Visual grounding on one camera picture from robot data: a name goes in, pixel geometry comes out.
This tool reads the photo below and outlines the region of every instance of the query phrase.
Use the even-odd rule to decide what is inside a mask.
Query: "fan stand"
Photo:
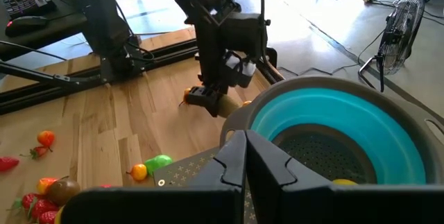
[[[375,55],[375,57],[370,58],[369,60],[367,60],[367,62],[359,69],[358,76],[364,82],[366,82],[366,84],[368,86],[372,87],[373,89],[376,89],[375,86],[373,86],[372,83],[370,83],[370,81],[366,77],[364,77],[364,75],[363,75],[363,72],[366,71],[369,68],[370,63],[373,60],[376,60],[376,62],[378,62],[378,65],[379,65],[379,81],[381,81],[381,92],[384,92],[384,56],[381,55],[380,53]]]

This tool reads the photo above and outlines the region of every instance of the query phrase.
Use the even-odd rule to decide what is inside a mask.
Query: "gray floor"
[[[244,12],[259,12],[259,0],[236,0]],[[118,0],[135,33],[159,33],[184,27],[185,15],[173,0]],[[427,10],[443,16],[444,0],[431,0]],[[391,12],[380,6],[365,6],[361,0],[266,0],[266,18],[271,19],[268,45],[278,52],[278,66],[286,77],[316,67],[327,72],[356,64],[346,51],[358,55],[383,29],[385,17]],[[409,58],[396,75],[388,79],[435,112],[444,116],[443,83],[439,76],[441,61],[439,45],[444,26],[423,20]],[[91,51],[82,35],[70,37],[43,48],[43,51],[75,58]],[[361,56],[366,60],[375,54],[377,42]],[[29,53],[11,60],[28,68],[37,68],[58,60]],[[334,76],[359,81],[358,66],[337,71]],[[320,74],[309,71],[304,75]],[[373,83],[378,84],[372,75]],[[399,97],[391,89],[386,94]]]

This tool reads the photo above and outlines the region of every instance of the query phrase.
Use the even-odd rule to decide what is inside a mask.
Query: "brown fruit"
[[[80,185],[72,179],[63,178],[55,181],[48,188],[46,196],[49,200],[52,200],[55,204],[63,206],[67,204],[73,196],[80,192]]]

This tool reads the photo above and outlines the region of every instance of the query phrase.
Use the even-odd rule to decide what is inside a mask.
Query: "colander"
[[[277,83],[225,121],[251,129],[329,180],[360,184],[444,181],[444,146],[423,109],[348,80],[306,76]]]

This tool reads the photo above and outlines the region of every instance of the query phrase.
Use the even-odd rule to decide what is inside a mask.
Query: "wooden table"
[[[156,49],[193,37],[194,30],[188,28],[144,40],[142,47]],[[98,56],[87,55],[40,70],[70,74],[98,64]],[[0,156],[27,154],[38,145],[38,132],[55,133],[52,153],[38,161],[20,157],[16,168],[0,174],[0,223],[26,222],[23,215],[3,210],[10,208],[15,198],[36,192],[40,178],[69,175],[82,189],[101,184],[149,187],[153,186],[152,178],[136,183],[126,171],[159,154],[177,161],[218,146],[224,119],[212,118],[197,106],[179,107],[184,89],[198,84],[198,72],[198,62],[190,58],[125,83],[96,87],[0,116]],[[0,92],[32,83],[5,79]],[[230,88],[229,95],[241,103],[253,100],[268,86],[257,72],[249,88]]]

